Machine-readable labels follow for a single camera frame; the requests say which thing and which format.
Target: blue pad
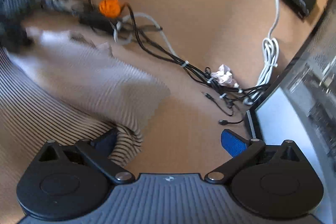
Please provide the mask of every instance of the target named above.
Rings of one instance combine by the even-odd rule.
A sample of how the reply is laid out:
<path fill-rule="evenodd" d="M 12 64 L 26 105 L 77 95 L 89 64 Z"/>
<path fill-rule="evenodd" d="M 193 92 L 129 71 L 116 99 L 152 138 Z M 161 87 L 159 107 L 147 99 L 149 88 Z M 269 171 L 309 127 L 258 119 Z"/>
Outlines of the blue pad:
<path fill-rule="evenodd" d="M 233 136 L 226 129 L 223 130 L 222 135 L 220 137 L 220 142 L 222 147 L 229 152 L 232 157 L 238 156 L 241 152 L 245 151 L 247 148 L 247 144 L 242 142 Z"/>

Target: black cable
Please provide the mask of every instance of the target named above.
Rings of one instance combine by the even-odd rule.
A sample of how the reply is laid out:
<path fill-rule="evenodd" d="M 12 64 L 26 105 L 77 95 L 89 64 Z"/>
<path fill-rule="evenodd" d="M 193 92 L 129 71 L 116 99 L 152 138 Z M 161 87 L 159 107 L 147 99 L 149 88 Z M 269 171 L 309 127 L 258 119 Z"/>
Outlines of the black cable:
<path fill-rule="evenodd" d="M 132 30 L 129 30 L 127 28 L 125 28 L 125 25 L 129 25 L 131 26 Z M 123 28 L 128 31 L 128 32 L 133 32 L 133 25 L 131 23 L 128 23 L 128 22 L 124 22 L 123 23 Z M 162 27 L 160 28 L 157 28 L 155 25 L 141 25 L 141 26 L 138 26 L 138 30 L 141 30 L 143 32 L 160 32 L 163 30 Z"/>
<path fill-rule="evenodd" d="M 94 9 L 91 0 L 88 0 L 90 8 Z M 174 63 L 177 64 L 179 66 L 183 66 L 184 70 L 187 72 L 187 74 L 189 75 L 189 77 L 194 80 L 195 82 L 202 84 L 202 85 L 206 85 L 209 88 L 212 88 L 213 90 L 215 90 L 218 94 L 222 95 L 224 93 L 243 93 L 243 96 L 238 97 L 237 99 L 230 99 L 229 97 L 226 98 L 226 100 L 229 102 L 230 106 L 234 106 L 235 101 L 238 101 L 242 98 L 248 97 L 249 95 L 252 95 L 256 92 L 262 92 L 264 90 L 266 90 L 269 85 L 260 85 L 260 86 L 254 86 L 251 88 L 247 88 L 247 89 L 238 89 L 238 88 L 233 88 L 233 87 L 227 87 L 227 86 L 221 86 L 218 84 L 218 82 L 214 79 L 211 78 L 211 69 L 209 67 L 206 67 L 204 71 L 198 69 L 197 67 L 194 67 L 191 64 L 186 64 L 184 60 L 182 60 L 181 58 L 173 55 L 171 52 L 166 51 L 163 47 L 161 47 L 159 44 L 157 44 L 156 42 L 152 41 L 144 32 L 144 30 L 140 29 L 136 22 L 135 22 L 135 17 L 134 17 L 134 13 L 133 10 L 131 8 L 131 6 L 128 3 L 125 3 L 122 7 L 121 7 L 121 12 L 124 10 L 124 8 L 127 7 L 129 12 L 130 12 L 130 17 L 131 17 L 131 25 L 133 27 L 133 32 L 136 38 L 137 43 L 139 44 L 139 46 L 148 54 L 170 62 L 170 63 Z M 160 52 L 164 53 L 165 55 L 167 55 L 167 57 L 161 56 L 159 54 L 156 54 L 154 52 L 152 52 L 150 49 L 148 49 L 147 47 L 144 46 L 144 42 L 141 40 L 140 36 L 142 38 L 144 38 L 144 42 L 148 43 L 149 45 L 151 45 L 152 47 L 155 47 L 156 49 L 158 49 Z"/>
<path fill-rule="evenodd" d="M 227 121 L 227 120 L 219 120 L 218 123 L 219 123 L 220 125 L 225 126 L 225 125 L 227 125 L 227 124 L 239 124 L 239 123 L 241 123 L 241 122 L 244 121 L 244 114 L 243 114 L 243 112 L 240 110 L 240 108 L 239 108 L 236 104 L 234 104 L 234 107 L 236 107 L 236 109 L 238 109 L 238 111 L 240 112 L 240 114 L 241 114 L 241 120 L 238 121 L 238 122 L 229 122 L 229 121 Z"/>
<path fill-rule="evenodd" d="M 223 113 L 225 113 L 225 114 L 228 115 L 229 117 L 232 117 L 232 116 L 234 115 L 234 111 L 233 111 L 233 110 L 232 110 L 232 113 L 229 114 L 229 113 L 227 113 L 224 109 L 222 109 L 221 106 L 216 102 L 215 98 L 213 98 L 209 93 L 204 93 L 204 92 L 202 92 L 202 93 L 204 94 L 204 96 L 205 96 L 206 98 L 208 98 L 209 100 L 211 100 L 212 102 L 214 102 L 214 103 L 216 104 L 216 106 L 217 106 Z"/>

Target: white cable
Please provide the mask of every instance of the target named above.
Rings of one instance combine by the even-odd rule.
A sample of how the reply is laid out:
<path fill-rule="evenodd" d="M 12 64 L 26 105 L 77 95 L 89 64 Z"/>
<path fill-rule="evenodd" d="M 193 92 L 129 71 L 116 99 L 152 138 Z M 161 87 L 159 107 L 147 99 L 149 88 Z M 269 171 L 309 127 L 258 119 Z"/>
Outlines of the white cable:
<path fill-rule="evenodd" d="M 272 37 L 272 32 L 274 31 L 275 27 L 278 24 L 279 21 L 279 0 L 275 0 L 275 8 L 276 8 L 276 15 L 275 15 L 275 21 L 272 25 L 272 27 L 269 29 L 268 35 L 264 40 L 262 41 L 262 52 L 264 55 L 264 68 L 260 73 L 260 76 L 258 78 L 258 82 L 256 86 L 258 85 L 265 85 L 269 83 L 273 68 L 277 67 L 278 64 L 278 57 L 279 57 L 279 44 L 278 41 Z M 244 99 L 244 104 L 246 105 L 252 105 L 261 95 L 263 92 L 256 92 L 250 97 L 246 97 Z"/>
<path fill-rule="evenodd" d="M 148 20 L 150 20 L 151 22 L 154 23 L 155 27 L 157 27 L 158 29 L 161 28 L 161 26 L 154 20 L 154 18 L 152 18 L 151 16 L 149 16 L 149 15 L 147 15 L 145 13 L 134 13 L 134 17 L 144 17 L 144 18 L 147 18 Z M 130 34 L 130 36 L 128 37 L 128 39 L 126 41 L 125 40 L 120 41 L 120 39 L 118 39 L 118 31 L 121 29 L 122 23 L 127 22 L 130 18 L 131 18 L 130 15 L 124 16 L 122 18 L 122 22 L 118 22 L 118 24 L 117 24 L 117 30 L 115 29 L 114 32 L 113 32 L 113 37 L 114 37 L 114 40 L 116 41 L 116 43 L 121 44 L 121 45 L 125 45 L 127 43 L 130 43 L 130 41 L 132 39 L 132 35 L 131 34 Z M 160 35 L 162 36 L 164 42 L 166 43 L 169 51 L 173 55 L 175 55 L 176 57 L 178 57 L 178 55 L 176 54 L 176 52 L 173 50 L 171 44 L 169 43 L 169 41 L 168 41 L 165 33 L 162 30 L 160 31 Z"/>

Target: striped cloth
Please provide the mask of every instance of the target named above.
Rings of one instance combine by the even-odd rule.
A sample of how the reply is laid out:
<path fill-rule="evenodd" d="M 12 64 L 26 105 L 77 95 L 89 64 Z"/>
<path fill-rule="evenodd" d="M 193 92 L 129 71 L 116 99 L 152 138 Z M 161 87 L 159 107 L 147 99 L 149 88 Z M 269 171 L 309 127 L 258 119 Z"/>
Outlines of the striped cloth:
<path fill-rule="evenodd" d="M 16 184 L 49 139 L 62 145 L 97 138 L 116 125 L 100 121 L 48 95 L 13 65 L 0 48 L 0 223 L 17 223 L 23 216 L 16 201 Z M 142 139 L 124 126 L 109 156 L 124 166 L 138 152 Z"/>
<path fill-rule="evenodd" d="M 137 139 L 170 94 L 159 79 L 107 52 L 72 41 L 69 32 L 28 29 L 27 34 L 34 43 L 20 54 L 9 54 L 13 64 L 51 96 L 122 124 Z"/>

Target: orange ball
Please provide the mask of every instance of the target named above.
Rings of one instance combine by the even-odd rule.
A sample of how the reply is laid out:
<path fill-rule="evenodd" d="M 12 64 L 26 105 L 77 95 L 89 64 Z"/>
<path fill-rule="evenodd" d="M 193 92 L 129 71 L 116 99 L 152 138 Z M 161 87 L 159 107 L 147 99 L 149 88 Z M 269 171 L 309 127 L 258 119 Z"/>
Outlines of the orange ball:
<path fill-rule="evenodd" d="M 102 0 L 99 3 L 99 11 L 107 17 L 119 16 L 121 11 L 119 0 Z"/>

